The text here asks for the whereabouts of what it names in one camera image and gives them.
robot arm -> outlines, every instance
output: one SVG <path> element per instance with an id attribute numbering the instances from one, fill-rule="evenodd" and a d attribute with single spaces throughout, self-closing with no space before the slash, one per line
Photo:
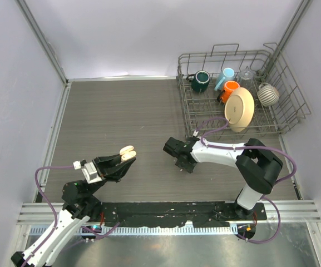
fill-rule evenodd
<path id="1" fill-rule="evenodd" d="M 102 203 L 93 193 L 108 181 L 119 182 L 135 160 L 136 152 L 132 146 L 128 146 L 117 155 L 97 157 L 89 163 L 85 160 L 74 162 L 75 169 L 81 169 L 85 179 L 65 184 L 62 195 L 65 203 L 58 214 L 57 226 L 54 227 L 53 222 L 27 250 L 13 254 L 11 259 L 15 266 L 52 266 L 63 247 L 79 228 L 89 220 L 98 219 L 102 213 Z"/>
<path id="2" fill-rule="evenodd" d="M 264 194 L 271 193 L 273 186 L 282 170 L 283 163 L 271 151 L 266 150 L 236 150 L 243 146 L 264 146 L 257 139 L 250 139 L 247 143 L 208 144 L 233 148 L 232 150 L 207 147 L 197 137 L 190 137 L 186 142 L 169 138 L 163 150 L 177 158 L 175 163 L 181 170 L 192 173 L 198 162 L 212 162 L 237 168 L 243 175 L 246 185 L 236 199 L 235 212 L 244 219 L 252 214 L 255 203 Z"/>

gray floor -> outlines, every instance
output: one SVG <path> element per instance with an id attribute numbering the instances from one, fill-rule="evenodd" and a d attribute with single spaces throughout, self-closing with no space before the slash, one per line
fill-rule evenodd
<path id="1" fill-rule="evenodd" d="M 133 145 L 136 162 L 120 183 L 95 193 L 101 201 L 235 200 L 245 184 L 238 170 L 203 163 L 187 174 L 163 152 L 170 136 L 185 137 L 180 105 L 175 80 L 74 82 L 52 165 L 113 155 Z M 277 137 L 260 140 L 280 148 Z M 51 171 L 47 196 L 61 202 L 63 185 L 82 177 L 81 171 Z M 292 182 L 277 185 L 270 198 L 297 199 Z"/>
<path id="2" fill-rule="evenodd" d="M 274 234 L 276 224 L 257 225 L 255 240 Z M 30 236 L 28 246 L 38 236 Z M 70 245 L 81 240 L 75 237 Z M 234 235 L 109 237 L 61 253 L 53 267 L 314 267 L 320 266 L 306 224 L 282 224 L 270 243 Z"/>

plate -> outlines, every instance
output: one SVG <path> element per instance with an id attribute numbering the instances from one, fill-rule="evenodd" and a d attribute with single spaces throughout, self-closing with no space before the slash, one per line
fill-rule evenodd
<path id="1" fill-rule="evenodd" d="M 231 94 L 225 106 L 225 117 L 234 132 L 241 132 L 251 122 L 254 114 L 254 100 L 251 93 L 240 87 Z"/>

wall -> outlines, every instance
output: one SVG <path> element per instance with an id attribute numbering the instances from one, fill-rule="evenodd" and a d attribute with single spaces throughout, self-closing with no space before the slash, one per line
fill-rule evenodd
<path id="1" fill-rule="evenodd" d="M 298 163 L 300 190 L 321 215 L 321 0 L 313 1 L 285 51 L 312 109 L 285 140 Z"/>
<path id="2" fill-rule="evenodd" d="M 176 75 L 185 52 L 278 42 L 300 0 L 27 0 L 68 78 Z"/>
<path id="3" fill-rule="evenodd" d="M 62 88 L 16 3 L 0 0 L 0 267 L 32 201 Z"/>

metal wire rack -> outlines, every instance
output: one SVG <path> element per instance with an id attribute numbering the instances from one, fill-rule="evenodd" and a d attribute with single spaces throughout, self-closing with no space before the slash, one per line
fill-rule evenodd
<path id="1" fill-rule="evenodd" d="M 276 43 L 265 43 L 260 50 L 239 50 L 239 44 L 215 44 L 211 52 L 186 53 L 178 60 L 177 83 L 180 90 L 182 111 L 186 135 L 191 136 L 195 129 L 212 117 L 224 117 L 224 105 L 216 98 L 219 92 L 214 91 L 215 81 L 223 68 L 234 69 L 236 76 L 242 70 L 249 69 L 254 73 L 253 88 L 267 82 L 280 93 L 277 104 L 264 107 L 255 99 L 255 111 L 251 124 L 241 132 L 234 132 L 229 127 L 224 131 L 214 133 L 213 139 L 229 136 L 233 140 L 243 136 L 265 136 L 284 134 L 290 131 L 301 119 L 311 114 L 302 91 L 293 72 L 290 70 L 283 53 L 277 49 Z M 196 93 L 186 80 L 187 75 L 199 70 L 205 70 L 211 75 L 208 89 Z M 212 121 L 205 125 L 203 131 L 214 130 L 223 124 Z"/>

